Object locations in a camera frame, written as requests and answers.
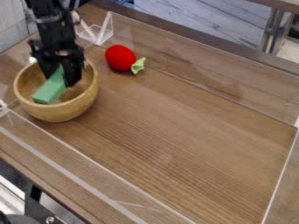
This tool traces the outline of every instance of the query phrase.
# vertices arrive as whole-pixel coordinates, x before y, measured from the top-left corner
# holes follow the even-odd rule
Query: green sponge
[[[32,96],[32,100],[36,103],[53,104],[56,100],[61,97],[61,94],[66,89],[62,75],[64,71],[62,67],[60,66]]]

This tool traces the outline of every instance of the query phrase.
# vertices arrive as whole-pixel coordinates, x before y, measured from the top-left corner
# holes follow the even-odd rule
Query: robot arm
[[[70,0],[25,0],[36,18],[40,40],[29,40],[32,56],[37,59],[45,78],[64,69],[64,82],[72,87],[81,77],[84,67],[82,48],[76,45],[76,33],[70,17]]]

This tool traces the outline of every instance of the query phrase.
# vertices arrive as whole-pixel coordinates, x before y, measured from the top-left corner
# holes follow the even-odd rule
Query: wooden bowl
[[[98,74],[89,63],[82,69],[81,80],[66,89],[60,99],[50,105],[33,102],[33,93],[45,82],[37,63],[26,66],[13,80],[13,92],[22,109],[46,122],[64,122],[81,115],[89,108],[98,92]]]

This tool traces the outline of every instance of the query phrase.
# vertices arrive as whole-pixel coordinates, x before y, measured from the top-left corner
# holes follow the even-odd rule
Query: toy strawberry
[[[112,45],[106,49],[105,58],[109,67],[116,71],[130,70],[133,74],[137,74],[145,68],[145,58],[136,60],[134,53],[122,45]]]

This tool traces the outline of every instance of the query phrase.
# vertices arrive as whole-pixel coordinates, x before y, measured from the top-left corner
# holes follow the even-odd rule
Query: table surface
[[[92,3],[80,12],[88,24],[105,16]],[[113,27],[85,51],[97,99],[69,122],[37,121],[14,100],[25,42],[0,56],[1,159],[92,223],[260,223],[295,139],[297,78],[117,14]],[[138,76],[108,68],[112,44],[146,57]],[[295,217],[289,201],[279,219]]]
[[[281,11],[289,11],[293,14],[299,13],[297,0],[248,0],[252,3],[263,4]]]

